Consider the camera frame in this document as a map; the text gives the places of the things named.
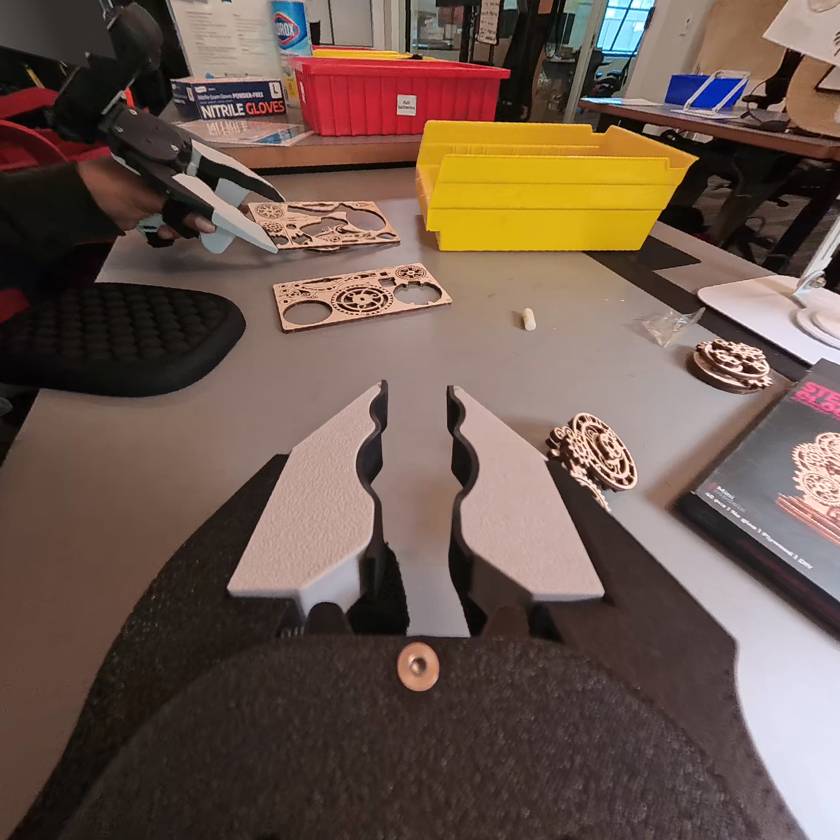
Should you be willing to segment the tan chair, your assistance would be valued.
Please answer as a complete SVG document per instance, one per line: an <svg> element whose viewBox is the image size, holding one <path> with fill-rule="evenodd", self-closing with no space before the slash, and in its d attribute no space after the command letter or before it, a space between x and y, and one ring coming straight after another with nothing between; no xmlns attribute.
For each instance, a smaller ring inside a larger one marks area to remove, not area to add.
<svg viewBox="0 0 840 840"><path fill-rule="evenodd" d="M754 83L772 78L786 48L763 35L784 5L785 1L716 1L706 18L696 61L699 73L742 70Z"/></svg>

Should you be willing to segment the black mesh cushion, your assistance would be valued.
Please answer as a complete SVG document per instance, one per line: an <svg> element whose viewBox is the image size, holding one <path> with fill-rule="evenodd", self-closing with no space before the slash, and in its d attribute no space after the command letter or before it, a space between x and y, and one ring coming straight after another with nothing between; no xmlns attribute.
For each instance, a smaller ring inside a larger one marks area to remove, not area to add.
<svg viewBox="0 0 840 840"><path fill-rule="evenodd" d="M211 373L246 320L210 292L135 283L71 288L1 327L1 383L94 396L178 392Z"/></svg>

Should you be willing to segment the wooden puzzle sheet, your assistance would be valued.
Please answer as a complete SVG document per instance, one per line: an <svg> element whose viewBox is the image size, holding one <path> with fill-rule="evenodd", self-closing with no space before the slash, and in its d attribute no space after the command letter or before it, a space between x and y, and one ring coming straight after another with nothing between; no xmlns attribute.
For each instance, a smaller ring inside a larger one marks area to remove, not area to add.
<svg viewBox="0 0 840 840"><path fill-rule="evenodd" d="M247 205L279 251L334 252L363 245L400 242L394 227L373 202L268 202Z"/></svg>
<svg viewBox="0 0 840 840"><path fill-rule="evenodd" d="M284 333L402 316L453 303L422 264L280 283L273 291Z"/></svg>

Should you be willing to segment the white book stand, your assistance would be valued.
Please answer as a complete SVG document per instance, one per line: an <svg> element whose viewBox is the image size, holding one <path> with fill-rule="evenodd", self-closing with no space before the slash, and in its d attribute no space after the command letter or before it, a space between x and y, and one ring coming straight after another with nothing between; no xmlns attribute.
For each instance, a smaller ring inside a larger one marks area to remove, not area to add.
<svg viewBox="0 0 840 840"><path fill-rule="evenodd" d="M838 65L804 57L786 98L794 126L838 139ZM770 275L699 289L698 298L774 347L813 365L839 363L838 291L825 287L838 256L836 218L799 277Z"/></svg>

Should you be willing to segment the wooden gear assembly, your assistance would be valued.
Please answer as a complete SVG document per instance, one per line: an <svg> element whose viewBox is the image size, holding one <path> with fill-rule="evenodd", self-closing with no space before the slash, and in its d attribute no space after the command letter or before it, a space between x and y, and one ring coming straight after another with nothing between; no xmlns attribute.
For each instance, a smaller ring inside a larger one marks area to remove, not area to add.
<svg viewBox="0 0 840 840"><path fill-rule="evenodd" d="M637 466L629 449L598 416L575 414L567 424L552 428L545 444L547 459L557 461L608 513L612 510L607 492L626 492L637 485Z"/></svg>

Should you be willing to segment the black puzzle box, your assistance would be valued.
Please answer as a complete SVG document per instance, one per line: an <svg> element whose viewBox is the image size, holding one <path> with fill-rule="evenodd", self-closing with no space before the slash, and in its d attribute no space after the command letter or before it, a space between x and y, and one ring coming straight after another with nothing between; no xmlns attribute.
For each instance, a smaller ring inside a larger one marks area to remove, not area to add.
<svg viewBox="0 0 840 840"><path fill-rule="evenodd" d="M838 364L814 364L678 508L838 636Z"/></svg>

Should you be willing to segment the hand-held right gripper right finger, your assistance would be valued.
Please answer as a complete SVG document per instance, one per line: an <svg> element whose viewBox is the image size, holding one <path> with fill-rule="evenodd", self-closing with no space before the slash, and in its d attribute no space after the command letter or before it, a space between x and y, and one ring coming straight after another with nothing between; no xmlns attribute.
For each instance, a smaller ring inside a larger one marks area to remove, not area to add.
<svg viewBox="0 0 840 840"><path fill-rule="evenodd" d="M547 459L463 388L450 385L446 402L460 484L448 568L465 619L600 601L604 586Z"/></svg>

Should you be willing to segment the small instruction sheet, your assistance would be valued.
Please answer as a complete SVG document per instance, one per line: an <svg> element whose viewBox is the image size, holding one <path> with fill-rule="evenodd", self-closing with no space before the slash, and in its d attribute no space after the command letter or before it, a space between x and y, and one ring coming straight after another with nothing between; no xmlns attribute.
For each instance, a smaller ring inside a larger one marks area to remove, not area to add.
<svg viewBox="0 0 840 840"><path fill-rule="evenodd" d="M789 1L763 37L833 66L839 64L839 2Z"/></svg>

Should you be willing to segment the red chair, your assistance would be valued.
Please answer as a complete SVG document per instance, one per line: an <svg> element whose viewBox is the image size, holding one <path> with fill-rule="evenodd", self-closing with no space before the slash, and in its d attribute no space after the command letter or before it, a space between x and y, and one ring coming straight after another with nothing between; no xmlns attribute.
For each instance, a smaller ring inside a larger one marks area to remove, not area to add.
<svg viewBox="0 0 840 840"><path fill-rule="evenodd" d="M51 107L56 91L31 87L1 97L1 172L21 172L39 166L93 161L110 157L101 144L63 140L52 129L30 129L13 118Z"/></svg>

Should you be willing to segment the wooden side table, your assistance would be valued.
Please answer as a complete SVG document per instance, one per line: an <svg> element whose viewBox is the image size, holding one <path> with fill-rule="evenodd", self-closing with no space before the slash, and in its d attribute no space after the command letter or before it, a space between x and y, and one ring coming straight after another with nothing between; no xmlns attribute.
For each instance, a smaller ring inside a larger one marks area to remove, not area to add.
<svg viewBox="0 0 840 840"><path fill-rule="evenodd" d="M771 132L748 124L738 117L729 120L707 119L698 112L678 112L668 106L646 106L625 101L612 102L603 98L582 98L578 106L597 112L598 132L605 132L614 124L632 124L631 131L641 132L645 125L708 135L713 139L752 146L770 151L796 155L815 161L839 162L839 140L819 138L791 132Z"/></svg>

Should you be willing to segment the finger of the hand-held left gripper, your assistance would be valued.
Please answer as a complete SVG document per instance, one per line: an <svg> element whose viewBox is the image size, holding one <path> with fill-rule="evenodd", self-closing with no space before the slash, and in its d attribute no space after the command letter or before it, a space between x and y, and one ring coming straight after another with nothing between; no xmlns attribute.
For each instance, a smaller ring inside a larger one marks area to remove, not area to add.
<svg viewBox="0 0 840 840"><path fill-rule="evenodd" d="M191 175L197 177L227 204L243 204L251 193L274 203L286 199L265 178L229 155L192 141Z"/></svg>
<svg viewBox="0 0 840 840"><path fill-rule="evenodd" d="M263 227L239 210L250 193L257 193L267 200L278 203L278 190L259 176L242 172L225 172L221 175L177 174L173 181L182 188L186 198L193 200L197 212L208 218L215 226L212 234L201 234L204 247L215 254L221 254L240 238L275 255L278 247Z"/></svg>

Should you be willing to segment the person's left hand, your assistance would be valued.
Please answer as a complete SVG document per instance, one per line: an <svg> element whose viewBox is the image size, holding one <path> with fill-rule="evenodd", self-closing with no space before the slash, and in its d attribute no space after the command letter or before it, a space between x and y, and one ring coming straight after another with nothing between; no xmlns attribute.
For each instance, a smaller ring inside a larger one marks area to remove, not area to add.
<svg viewBox="0 0 840 840"><path fill-rule="evenodd" d="M113 158L100 158L76 163L77 172L95 204L121 232L129 232L145 218L162 214L165 197L152 191L138 175ZM212 234L216 226L206 218L191 213L183 220L184 229L196 235ZM173 227L162 225L156 232L160 240L174 242L192 238ZM88 234L77 241L80 245L113 241L115 235Z"/></svg>

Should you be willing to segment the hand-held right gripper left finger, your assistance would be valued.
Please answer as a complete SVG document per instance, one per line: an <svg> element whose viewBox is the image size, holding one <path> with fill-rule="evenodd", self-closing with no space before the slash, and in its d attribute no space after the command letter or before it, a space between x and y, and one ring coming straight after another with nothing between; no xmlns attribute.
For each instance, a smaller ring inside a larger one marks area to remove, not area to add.
<svg viewBox="0 0 840 840"><path fill-rule="evenodd" d="M307 616L328 602L348 611L382 554L382 468L389 388L381 381L289 453L227 583L235 598L295 601Z"/></svg>

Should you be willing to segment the bleach wipes canister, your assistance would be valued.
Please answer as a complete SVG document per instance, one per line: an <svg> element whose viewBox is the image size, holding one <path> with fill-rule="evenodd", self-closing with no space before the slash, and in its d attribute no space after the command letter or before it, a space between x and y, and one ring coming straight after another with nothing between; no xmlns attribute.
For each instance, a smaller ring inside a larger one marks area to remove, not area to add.
<svg viewBox="0 0 840 840"><path fill-rule="evenodd" d="M306 2L271 1L269 11L280 59L313 57Z"/></svg>

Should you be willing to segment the yellow plastic bin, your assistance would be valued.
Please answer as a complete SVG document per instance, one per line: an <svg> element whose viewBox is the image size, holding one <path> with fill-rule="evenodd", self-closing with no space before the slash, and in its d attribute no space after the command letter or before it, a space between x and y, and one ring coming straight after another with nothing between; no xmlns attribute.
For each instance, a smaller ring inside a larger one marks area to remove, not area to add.
<svg viewBox="0 0 840 840"><path fill-rule="evenodd" d="M401 53L393 50L368 49L350 46L320 46L312 51L312 56L325 60L366 60L366 61L398 61L421 60L423 57L415 54Z"/></svg>
<svg viewBox="0 0 840 840"><path fill-rule="evenodd" d="M441 251L638 251L696 160L616 126L430 120L416 193Z"/></svg>

